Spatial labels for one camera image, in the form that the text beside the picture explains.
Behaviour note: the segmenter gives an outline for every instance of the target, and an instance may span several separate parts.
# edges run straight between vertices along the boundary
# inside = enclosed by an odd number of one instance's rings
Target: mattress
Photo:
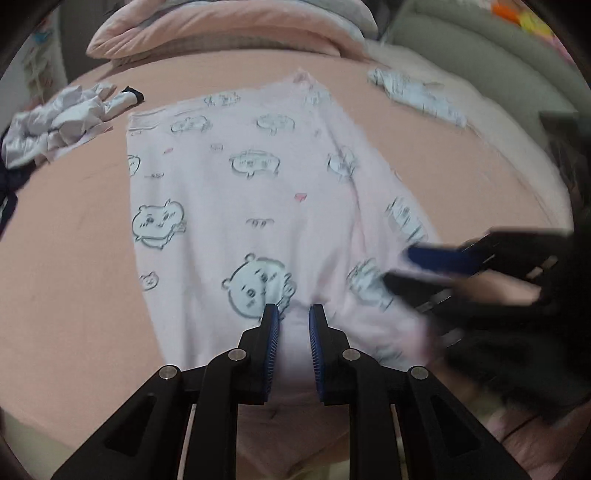
[[[78,80],[109,80],[145,96],[135,111],[257,87],[297,68],[324,84],[395,169],[442,241],[491,227],[559,226],[494,146],[386,101],[373,63],[294,51],[191,54]],[[138,282],[129,231],[126,116],[36,172],[0,248],[0,405],[77,447],[154,371],[162,356]]]

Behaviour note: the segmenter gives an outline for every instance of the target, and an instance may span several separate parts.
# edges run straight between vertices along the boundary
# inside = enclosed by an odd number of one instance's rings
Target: folded light blue garment
[[[413,82],[406,75],[393,70],[375,69],[368,72],[370,82],[383,87],[386,95],[395,102],[412,106],[422,113],[466,128],[466,116],[445,98],[435,95],[422,83]]]

